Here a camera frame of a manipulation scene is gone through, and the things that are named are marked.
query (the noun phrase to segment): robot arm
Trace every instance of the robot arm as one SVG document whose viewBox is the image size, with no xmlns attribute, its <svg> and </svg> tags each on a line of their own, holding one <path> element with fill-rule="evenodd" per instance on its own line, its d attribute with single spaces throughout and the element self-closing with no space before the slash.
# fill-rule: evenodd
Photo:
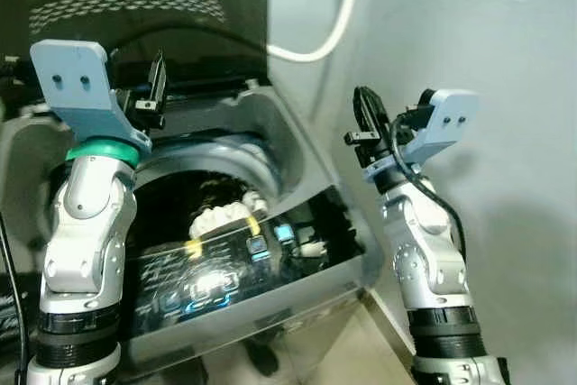
<svg viewBox="0 0 577 385">
<path fill-rule="evenodd" d="M 134 169 L 151 141 L 120 109 L 98 44 L 45 40 L 31 55 L 46 102 L 80 145 L 69 152 L 72 171 L 54 200 L 38 348 L 27 383 L 106 385 L 115 381 L 120 360 L 116 328 L 124 239 L 136 215 Z M 163 62 L 153 67 L 163 69 Z"/>
<path fill-rule="evenodd" d="M 476 96 L 427 90 L 416 107 L 393 123 L 367 87 L 355 89 L 353 105 L 361 131 L 344 139 L 357 145 L 365 178 L 382 194 L 385 235 L 393 246 L 417 350 L 413 376 L 419 385 L 508 384 L 506 364 L 485 351 L 465 262 L 453 244 L 447 210 L 440 206 L 444 201 L 419 176 L 420 164 L 461 138 L 474 115 Z M 399 130 L 400 124 L 406 128 Z M 401 150 L 397 141 L 404 145 Z"/>
</svg>

